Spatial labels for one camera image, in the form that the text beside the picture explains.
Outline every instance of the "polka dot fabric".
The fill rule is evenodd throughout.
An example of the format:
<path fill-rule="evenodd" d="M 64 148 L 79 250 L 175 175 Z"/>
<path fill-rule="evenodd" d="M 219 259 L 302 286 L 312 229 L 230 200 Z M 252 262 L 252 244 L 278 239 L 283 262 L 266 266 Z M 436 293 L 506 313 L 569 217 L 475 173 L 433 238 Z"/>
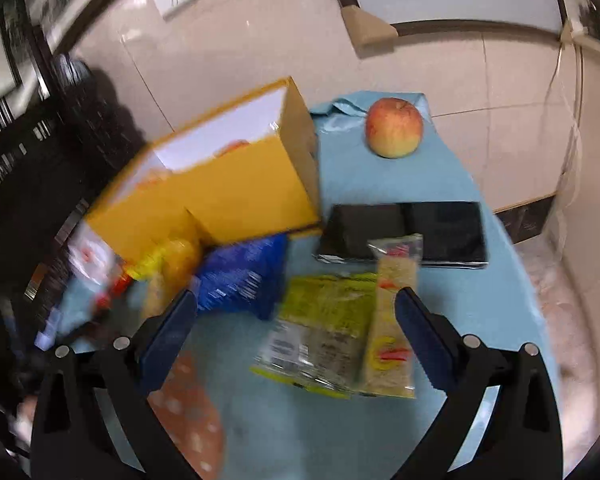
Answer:
<path fill-rule="evenodd" d="M 171 440 L 203 480 L 215 480 L 222 467 L 224 433 L 220 415 L 196 382 L 190 354 L 181 354 L 149 405 Z"/>

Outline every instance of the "blue snack bag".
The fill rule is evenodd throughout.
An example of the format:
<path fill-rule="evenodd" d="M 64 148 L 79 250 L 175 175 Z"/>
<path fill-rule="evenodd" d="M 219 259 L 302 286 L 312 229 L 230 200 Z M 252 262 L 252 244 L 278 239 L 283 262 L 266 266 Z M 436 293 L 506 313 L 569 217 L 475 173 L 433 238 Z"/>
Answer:
<path fill-rule="evenodd" d="M 286 234 L 277 234 L 213 250 L 194 279 L 198 309 L 270 319 L 282 296 L 286 247 Z"/>

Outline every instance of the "phone screen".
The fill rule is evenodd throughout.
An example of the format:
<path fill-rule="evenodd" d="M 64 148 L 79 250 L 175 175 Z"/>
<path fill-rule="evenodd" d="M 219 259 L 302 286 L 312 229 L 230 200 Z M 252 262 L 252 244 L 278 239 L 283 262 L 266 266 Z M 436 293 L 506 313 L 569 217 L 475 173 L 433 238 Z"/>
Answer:
<path fill-rule="evenodd" d="M 370 240 L 414 233 L 422 235 L 423 265 L 487 264 L 477 202 L 335 205 L 315 256 L 326 262 L 373 260 Z"/>

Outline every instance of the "red and yellow apple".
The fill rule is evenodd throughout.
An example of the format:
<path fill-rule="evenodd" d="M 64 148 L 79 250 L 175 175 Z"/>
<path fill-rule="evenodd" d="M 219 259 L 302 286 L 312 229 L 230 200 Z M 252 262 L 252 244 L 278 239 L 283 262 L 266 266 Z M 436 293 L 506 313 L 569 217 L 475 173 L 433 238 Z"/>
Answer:
<path fill-rule="evenodd" d="M 369 148 L 380 156 L 409 155 L 422 140 L 422 116 L 408 101 L 383 97 L 369 108 L 365 137 Z"/>

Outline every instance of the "metal screw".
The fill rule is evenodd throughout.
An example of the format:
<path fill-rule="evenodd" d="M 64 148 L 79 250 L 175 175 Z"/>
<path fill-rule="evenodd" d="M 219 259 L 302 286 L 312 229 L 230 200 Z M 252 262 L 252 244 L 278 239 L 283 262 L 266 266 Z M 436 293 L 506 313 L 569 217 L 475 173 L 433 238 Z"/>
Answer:
<path fill-rule="evenodd" d="M 131 344 L 131 341 L 129 340 L 129 338 L 122 336 L 122 337 L 117 338 L 113 342 L 113 348 L 115 348 L 116 350 L 124 350 L 130 344 Z"/>
<path fill-rule="evenodd" d="M 525 352 L 528 353 L 529 355 L 538 355 L 540 353 L 540 350 L 533 343 L 526 343 L 525 344 Z"/>
<path fill-rule="evenodd" d="M 62 359 L 69 353 L 69 347 L 66 345 L 59 346 L 56 348 L 56 357 Z"/>
<path fill-rule="evenodd" d="M 469 348 L 478 348 L 481 345 L 480 338 L 477 335 L 467 334 L 462 338 L 462 342 Z"/>

